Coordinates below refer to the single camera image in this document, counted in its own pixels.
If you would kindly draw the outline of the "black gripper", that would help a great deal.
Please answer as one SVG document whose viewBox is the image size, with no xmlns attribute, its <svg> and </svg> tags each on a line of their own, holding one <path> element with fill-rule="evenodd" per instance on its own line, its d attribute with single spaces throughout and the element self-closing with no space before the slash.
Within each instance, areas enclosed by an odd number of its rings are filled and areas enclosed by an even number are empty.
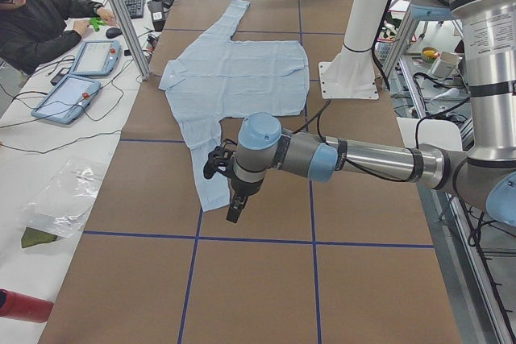
<svg viewBox="0 0 516 344">
<path fill-rule="evenodd" d="M 248 198 L 259 192 L 262 180 L 257 182 L 247 182 L 238 178 L 231 179 L 230 186 L 233 188 L 231 202 L 228 206 L 226 219 L 229 222 L 237 222 L 245 206 Z"/>
</svg>

